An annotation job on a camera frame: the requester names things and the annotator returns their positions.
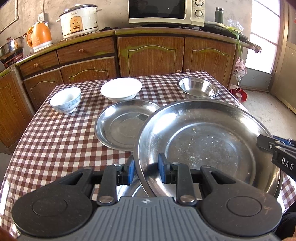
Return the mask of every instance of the rice cooker lid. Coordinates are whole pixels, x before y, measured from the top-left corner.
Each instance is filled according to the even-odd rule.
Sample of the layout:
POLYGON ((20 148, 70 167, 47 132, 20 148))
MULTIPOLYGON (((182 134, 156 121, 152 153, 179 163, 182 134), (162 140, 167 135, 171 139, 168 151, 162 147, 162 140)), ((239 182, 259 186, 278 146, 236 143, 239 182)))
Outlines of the rice cooker lid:
POLYGON ((74 7, 66 9, 60 16, 62 16, 65 13, 80 9, 80 8, 84 8, 84 7, 98 7, 97 5, 94 4, 75 4, 74 7))

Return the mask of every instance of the table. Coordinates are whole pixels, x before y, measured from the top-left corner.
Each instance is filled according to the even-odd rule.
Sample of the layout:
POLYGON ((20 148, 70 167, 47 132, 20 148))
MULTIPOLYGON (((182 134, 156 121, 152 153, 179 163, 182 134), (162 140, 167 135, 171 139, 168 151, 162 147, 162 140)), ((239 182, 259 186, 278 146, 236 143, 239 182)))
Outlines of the table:
MULTIPOLYGON (((137 77, 143 84, 137 99, 147 99, 160 106, 184 99, 176 83, 182 77, 201 77, 219 88, 215 99, 241 104, 218 81, 204 71, 137 77)), ((37 111, 12 156, 1 187, 1 226, 13 236, 17 230, 11 219, 13 203, 25 193, 44 186, 57 178, 76 171, 79 167, 92 166, 102 170, 106 165, 125 163, 130 152, 112 150, 103 146, 94 134, 98 115, 112 104, 100 94, 101 86, 107 80, 88 81, 70 85, 58 85, 37 111), (81 102, 77 110, 65 115, 56 112, 50 105, 50 98, 58 91, 77 86, 81 89, 81 102)), ((283 209, 295 200, 295 187, 285 176, 279 202, 283 209)))

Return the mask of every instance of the white pipe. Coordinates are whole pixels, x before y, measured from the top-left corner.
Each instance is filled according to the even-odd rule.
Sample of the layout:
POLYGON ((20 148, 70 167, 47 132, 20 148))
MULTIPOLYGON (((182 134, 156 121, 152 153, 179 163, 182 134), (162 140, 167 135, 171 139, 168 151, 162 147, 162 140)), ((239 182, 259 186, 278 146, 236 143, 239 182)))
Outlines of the white pipe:
POLYGON ((17 0, 15 0, 15 19, 9 23, 4 29, 2 29, 0 31, 0 33, 2 33, 5 29, 7 29, 10 25, 12 25, 14 22, 16 22, 18 20, 18 12, 17 12, 17 0))

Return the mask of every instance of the white ceramic bowl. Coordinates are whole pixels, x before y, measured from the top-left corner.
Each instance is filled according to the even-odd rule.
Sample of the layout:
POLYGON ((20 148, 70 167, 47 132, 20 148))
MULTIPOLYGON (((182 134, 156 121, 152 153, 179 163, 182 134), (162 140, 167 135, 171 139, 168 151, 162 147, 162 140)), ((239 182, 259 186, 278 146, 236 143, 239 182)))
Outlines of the white ceramic bowl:
POLYGON ((57 92, 49 101, 50 105, 58 112, 70 114, 76 110, 81 100, 81 90, 70 87, 57 92))
POLYGON ((141 90, 142 83, 133 78, 118 78, 103 84, 101 93, 109 100, 119 102, 130 100, 141 90))

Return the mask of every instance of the black cloth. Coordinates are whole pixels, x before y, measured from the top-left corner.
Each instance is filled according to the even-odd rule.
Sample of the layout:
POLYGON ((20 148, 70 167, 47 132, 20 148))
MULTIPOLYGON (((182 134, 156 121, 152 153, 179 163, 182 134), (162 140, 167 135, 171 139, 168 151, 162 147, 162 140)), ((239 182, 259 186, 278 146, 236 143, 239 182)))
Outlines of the black cloth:
POLYGON ((275 235, 281 240, 292 237, 296 226, 296 212, 284 213, 275 235))

